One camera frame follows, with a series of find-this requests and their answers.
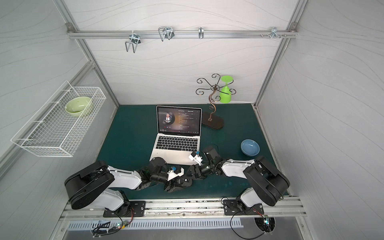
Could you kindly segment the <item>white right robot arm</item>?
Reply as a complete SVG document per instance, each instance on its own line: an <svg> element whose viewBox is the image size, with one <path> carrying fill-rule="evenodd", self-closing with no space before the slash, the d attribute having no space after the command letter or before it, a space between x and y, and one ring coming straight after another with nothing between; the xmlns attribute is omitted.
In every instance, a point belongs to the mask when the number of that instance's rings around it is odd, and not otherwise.
<svg viewBox="0 0 384 240"><path fill-rule="evenodd" d="M204 155L208 160L205 164L197 152L190 153L189 159L194 164L188 169L187 176L194 180L213 174L246 179L250 187L237 197L238 206L244 210L262 203L274 207L291 185L288 178L263 156L248 161L224 160L212 146L205 149Z"/></svg>

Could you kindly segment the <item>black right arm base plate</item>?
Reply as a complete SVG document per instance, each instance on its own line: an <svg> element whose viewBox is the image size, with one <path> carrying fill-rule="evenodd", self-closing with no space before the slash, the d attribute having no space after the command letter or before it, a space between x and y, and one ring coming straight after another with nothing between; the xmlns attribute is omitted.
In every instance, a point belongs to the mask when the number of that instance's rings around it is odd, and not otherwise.
<svg viewBox="0 0 384 240"><path fill-rule="evenodd" d="M263 205L255 204L247 207L243 202L230 199L222 199L221 203L224 207L224 214L226 216L240 215L240 216L259 216L264 215Z"/></svg>

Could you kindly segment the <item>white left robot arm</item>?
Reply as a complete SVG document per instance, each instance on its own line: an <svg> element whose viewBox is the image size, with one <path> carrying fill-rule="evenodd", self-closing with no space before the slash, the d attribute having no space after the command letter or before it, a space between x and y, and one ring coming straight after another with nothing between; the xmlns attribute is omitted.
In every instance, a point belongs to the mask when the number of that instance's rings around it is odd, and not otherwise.
<svg viewBox="0 0 384 240"><path fill-rule="evenodd" d="M156 157L148 166L135 171L97 161L68 177L65 188L73 210L92 205L126 215L132 207L123 189L140 191L153 184L163 184L165 191L172 193L192 183L182 167L169 167L164 159Z"/></svg>

